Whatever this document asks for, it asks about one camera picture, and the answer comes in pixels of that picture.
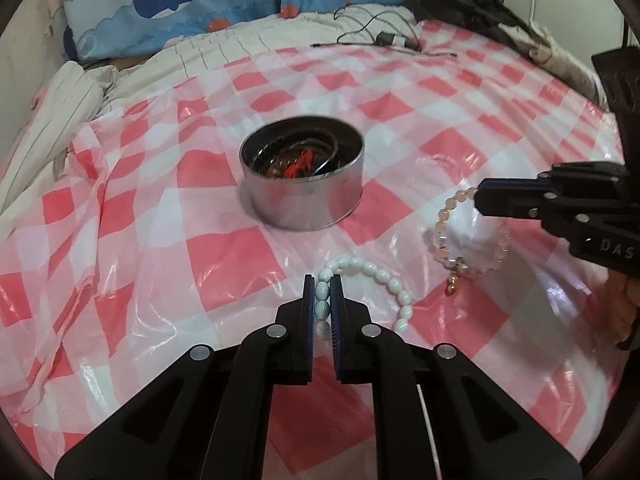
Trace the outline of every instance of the black cord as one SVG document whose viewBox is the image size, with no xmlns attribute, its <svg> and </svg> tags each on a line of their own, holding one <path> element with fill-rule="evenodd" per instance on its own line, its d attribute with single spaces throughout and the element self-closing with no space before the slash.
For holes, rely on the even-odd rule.
<svg viewBox="0 0 640 480">
<path fill-rule="evenodd" d="M 369 37 L 371 38 L 371 43 L 375 43 L 376 42 L 376 38 L 373 37 L 373 33 L 367 28 L 367 25 L 364 25 L 360 20 L 356 20 L 356 18 L 354 18 L 353 16 L 349 16 L 348 14 L 343 14 L 341 17 L 342 18 L 349 18 L 350 20 L 353 20 L 358 25 L 360 25 L 361 28 L 356 32 L 351 32 L 351 34 L 357 34 L 359 32 L 366 32 L 369 35 Z M 349 32 L 345 32 L 343 35 L 340 36 L 340 38 L 342 36 L 344 36 L 345 34 L 350 34 L 350 33 Z"/>
<path fill-rule="evenodd" d="M 380 16 L 383 16 L 384 14 L 393 14 L 395 16 L 397 16 L 398 18 L 400 18 L 400 20 L 402 22 L 404 22 L 404 24 L 407 26 L 407 28 L 411 31 L 411 34 L 414 38 L 415 41 L 419 42 L 418 39 L 418 35 L 415 33 L 415 29 L 412 27 L 411 23 L 409 23 L 409 21 L 399 12 L 397 12 L 396 10 L 392 10 L 392 9 L 387 9 L 387 10 L 382 10 L 381 12 L 377 13 L 377 14 L 373 14 L 373 12 L 371 12 L 369 9 L 366 9 L 363 6 L 360 5 L 351 5 L 349 7 L 353 7 L 354 9 L 360 9 L 364 12 L 366 12 L 371 19 L 367 22 L 367 25 L 362 25 L 362 22 L 360 22 L 359 20 L 356 20 L 353 16 L 350 16 L 348 14 L 342 13 L 340 16 L 338 16 L 338 12 L 340 12 L 341 10 L 346 11 L 347 7 L 340 7 L 339 9 L 337 9 L 334 12 L 334 21 L 337 20 L 339 17 L 344 17 L 344 18 L 351 18 L 353 21 L 357 22 L 359 25 L 361 25 L 363 27 L 363 29 L 359 30 L 358 32 L 362 32 L 364 30 L 364 28 L 368 27 L 374 20 L 378 20 L 379 22 L 385 23 L 386 25 L 388 25 L 389 27 L 391 27 L 395 32 L 398 33 L 399 36 L 402 36 L 403 38 L 408 38 L 407 35 L 405 35 L 402 31 L 400 31 L 393 23 L 391 23 L 388 20 L 383 20 L 382 18 L 380 18 Z"/>
<path fill-rule="evenodd" d="M 375 46 L 377 48 L 384 48 L 385 50 L 392 50 L 393 52 L 400 52 L 401 54 L 409 54 L 410 56 L 428 56 L 428 57 L 438 57 L 438 56 L 451 56 L 458 57 L 458 54 L 455 52 L 416 52 L 415 50 L 410 50 L 408 48 L 396 47 L 392 45 L 378 45 L 375 43 L 358 43 L 358 42 L 349 42 L 349 43 L 338 43 L 334 41 L 333 43 L 313 43 L 311 47 L 313 48 L 321 48 L 323 46 L 346 46 L 346 45 L 355 45 L 355 46 Z"/>
</svg>

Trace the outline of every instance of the black mount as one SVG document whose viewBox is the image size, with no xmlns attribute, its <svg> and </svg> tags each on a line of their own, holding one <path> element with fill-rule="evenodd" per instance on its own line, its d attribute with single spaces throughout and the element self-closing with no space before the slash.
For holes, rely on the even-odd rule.
<svg viewBox="0 0 640 480">
<path fill-rule="evenodd" d="M 192 348 L 70 450 L 56 480 L 259 480 L 274 384 L 311 379 L 314 279 L 241 345 Z M 378 478 L 579 480 L 580 466 L 449 344 L 406 344 L 330 283 L 334 365 L 372 384 Z"/>
<path fill-rule="evenodd" d="M 572 256 L 640 278 L 640 50 L 626 47 L 593 57 L 616 115 L 625 165 L 555 164 L 534 180 L 488 178 L 476 193 L 486 216 L 530 218 L 569 242 Z M 618 345 L 640 348 L 640 318 Z"/>
</svg>

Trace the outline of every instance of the white beaded bracelet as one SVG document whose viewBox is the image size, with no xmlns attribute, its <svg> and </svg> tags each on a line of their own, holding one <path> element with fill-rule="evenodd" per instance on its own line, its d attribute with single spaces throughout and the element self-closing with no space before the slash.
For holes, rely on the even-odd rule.
<svg viewBox="0 0 640 480">
<path fill-rule="evenodd" d="M 414 308 L 411 306 L 411 295 L 402 286 L 402 282 L 397 278 L 393 278 L 388 270 L 379 269 L 372 262 L 365 262 L 357 257 L 340 256 L 335 260 L 325 262 L 324 268 L 318 272 L 318 283 L 316 284 L 316 300 L 318 302 L 316 303 L 315 313 L 319 321 L 316 324 L 316 334 L 323 339 L 331 337 L 331 326 L 327 322 L 330 314 L 328 301 L 329 281 L 334 276 L 334 273 L 347 269 L 361 272 L 365 276 L 373 278 L 379 285 L 386 285 L 386 290 L 396 297 L 396 301 L 400 306 L 398 320 L 394 323 L 393 330 L 398 334 L 404 332 L 409 327 L 409 320 L 414 314 Z"/>
<path fill-rule="evenodd" d="M 454 294 L 458 290 L 458 278 L 460 276 L 476 278 L 478 276 L 484 276 L 492 270 L 499 270 L 502 267 L 502 261 L 506 257 L 509 249 L 509 226 L 506 222 L 501 222 L 498 228 L 500 234 L 498 247 L 494 251 L 494 259 L 487 269 L 471 269 L 462 256 L 458 256 L 457 258 L 450 257 L 449 248 L 447 247 L 446 222 L 449 220 L 451 212 L 458 206 L 458 203 L 463 203 L 467 199 L 473 200 L 477 191 L 478 189 L 475 187 L 470 187 L 467 190 L 460 189 L 454 196 L 447 198 L 444 208 L 438 211 L 438 222 L 433 229 L 437 246 L 436 259 L 449 271 L 449 277 L 447 279 L 447 293 L 449 294 Z"/>
</svg>

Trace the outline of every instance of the plastic sheet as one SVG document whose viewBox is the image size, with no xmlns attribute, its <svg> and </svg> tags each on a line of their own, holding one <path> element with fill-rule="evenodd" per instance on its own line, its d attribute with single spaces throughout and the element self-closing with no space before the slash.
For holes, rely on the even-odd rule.
<svg viewBox="0 0 640 480">
<path fill-rule="evenodd" d="M 575 456 L 586 452 L 623 359 L 596 294 L 605 271 L 535 222 L 513 222 L 503 269 L 448 298 L 430 229 L 447 197 L 484 177 L 619 158 L 615 122 L 485 38 L 435 22 L 420 37 L 458 56 L 281 50 L 79 130 L 63 179 L 0 246 L 0 404 L 48 471 L 188 348 L 237 344 L 340 254 L 402 279 L 415 298 L 407 341 L 454 343 Z M 364 195 L 327 230 L 278 231 L 251 210 L 238 148 L 305 113 L 364 134 Z M 491 244 L 484 222 L 456 210 L 460 251 Z M 375 322 L 395 321 L 398 306 L 371 280 L 345 277 L 344 288 Z M 315 348 L 311 386 L 274 393 L 264 477 L 375 478 L 370 390 L 338 386 L 329 343 Z"/>
</svg>

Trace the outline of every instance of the round metal container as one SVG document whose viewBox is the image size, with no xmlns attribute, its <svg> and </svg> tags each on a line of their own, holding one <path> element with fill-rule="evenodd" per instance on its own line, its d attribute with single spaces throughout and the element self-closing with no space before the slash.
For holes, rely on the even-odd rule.
<svg viewBox="0 0 640 480">
<path fill-rule="evenodd" d="M 256 154 L 288 135 L 328 132 L 338 141 L 340 167 L 309 178 L 267 178 L 252 168 Z M 294 117 L 267 124 L 240 147 L 244 184 L 256 213 L 267 223 L 293 231 L 315 231 L 348 216 L 362 196 L 364 140 L 352 127 L 328 117 Z"/>
</svg>

